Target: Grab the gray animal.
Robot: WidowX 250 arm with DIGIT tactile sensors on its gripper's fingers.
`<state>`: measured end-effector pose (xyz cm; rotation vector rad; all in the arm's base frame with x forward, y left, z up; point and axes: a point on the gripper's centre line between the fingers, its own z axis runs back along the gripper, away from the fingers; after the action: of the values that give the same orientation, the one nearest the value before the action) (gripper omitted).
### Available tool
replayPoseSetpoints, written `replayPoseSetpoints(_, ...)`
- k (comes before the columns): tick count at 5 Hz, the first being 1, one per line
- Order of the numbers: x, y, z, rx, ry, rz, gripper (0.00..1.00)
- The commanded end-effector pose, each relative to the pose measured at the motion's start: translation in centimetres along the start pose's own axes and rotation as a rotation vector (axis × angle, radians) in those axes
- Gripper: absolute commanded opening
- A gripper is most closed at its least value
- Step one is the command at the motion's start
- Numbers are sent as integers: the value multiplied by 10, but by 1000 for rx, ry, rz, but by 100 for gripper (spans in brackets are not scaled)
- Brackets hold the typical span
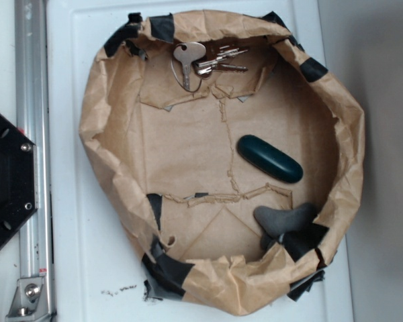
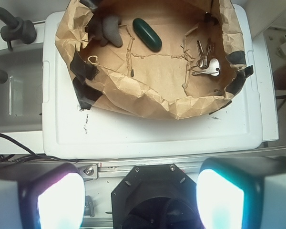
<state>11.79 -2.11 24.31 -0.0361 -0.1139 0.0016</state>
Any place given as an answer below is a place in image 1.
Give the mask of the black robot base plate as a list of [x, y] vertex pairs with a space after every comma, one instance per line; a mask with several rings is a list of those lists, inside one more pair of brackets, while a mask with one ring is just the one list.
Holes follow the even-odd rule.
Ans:
[[37, 209], [35, 147], [0, 114], [0, 250]]

